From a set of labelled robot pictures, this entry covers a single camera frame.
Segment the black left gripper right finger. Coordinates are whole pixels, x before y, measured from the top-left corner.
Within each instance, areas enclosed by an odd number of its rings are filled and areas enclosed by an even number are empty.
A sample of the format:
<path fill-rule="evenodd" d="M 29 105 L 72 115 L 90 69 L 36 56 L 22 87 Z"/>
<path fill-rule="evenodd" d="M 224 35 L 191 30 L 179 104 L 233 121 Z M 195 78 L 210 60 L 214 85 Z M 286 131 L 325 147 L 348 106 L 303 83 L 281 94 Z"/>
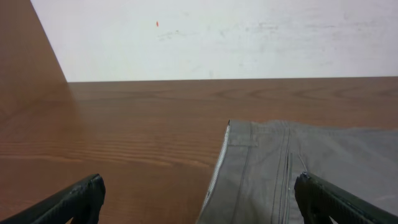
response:
<path fill-rule="evenodd" d="M 294 190 L 305 224 L 397 223 L 397 216 L 308 172 L 296 178 Z"/>

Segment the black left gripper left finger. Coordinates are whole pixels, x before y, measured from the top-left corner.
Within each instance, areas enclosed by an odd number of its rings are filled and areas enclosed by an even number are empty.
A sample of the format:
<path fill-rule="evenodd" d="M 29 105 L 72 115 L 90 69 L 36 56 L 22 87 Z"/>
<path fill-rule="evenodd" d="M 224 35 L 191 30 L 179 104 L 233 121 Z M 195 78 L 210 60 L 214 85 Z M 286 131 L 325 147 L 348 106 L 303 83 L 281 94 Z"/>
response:
<path fill-rule="evenodd" d="M 1 224 L 86 223 L 97 224 L 106 188 L 99 174 L 92 174 Z"/>

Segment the grey shorts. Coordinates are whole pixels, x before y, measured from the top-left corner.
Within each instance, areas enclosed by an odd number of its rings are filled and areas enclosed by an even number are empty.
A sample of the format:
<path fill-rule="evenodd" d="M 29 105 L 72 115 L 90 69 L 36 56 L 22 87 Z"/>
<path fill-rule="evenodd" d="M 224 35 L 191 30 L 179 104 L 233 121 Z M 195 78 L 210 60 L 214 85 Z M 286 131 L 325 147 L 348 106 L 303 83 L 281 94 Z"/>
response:
<path fill-rule="evenodd" d="M 302 172 L 397 213 L 397 131 L 231 120 L 197 221 L 302 223 Z"/>

